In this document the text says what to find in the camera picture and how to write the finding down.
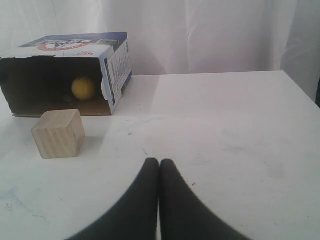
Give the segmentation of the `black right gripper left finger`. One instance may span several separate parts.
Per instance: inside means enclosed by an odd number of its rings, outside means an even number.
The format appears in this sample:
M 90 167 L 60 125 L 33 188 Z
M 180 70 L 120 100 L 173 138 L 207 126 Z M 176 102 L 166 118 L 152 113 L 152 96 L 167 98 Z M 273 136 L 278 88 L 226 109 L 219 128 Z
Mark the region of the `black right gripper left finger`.
M 147 158 L 137 177 L 117 203 L 70 239 L 155 240 L 159 173 L 159 161 Z

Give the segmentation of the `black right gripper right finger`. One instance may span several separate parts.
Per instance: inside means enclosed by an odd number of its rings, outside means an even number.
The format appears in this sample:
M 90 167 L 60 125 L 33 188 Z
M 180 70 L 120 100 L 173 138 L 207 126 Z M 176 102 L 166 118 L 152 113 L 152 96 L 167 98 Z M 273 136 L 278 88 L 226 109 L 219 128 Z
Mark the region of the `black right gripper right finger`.
M 248 240 L 193 193 L 174 161 L 159 167 L 159 220 L 163 240 Z

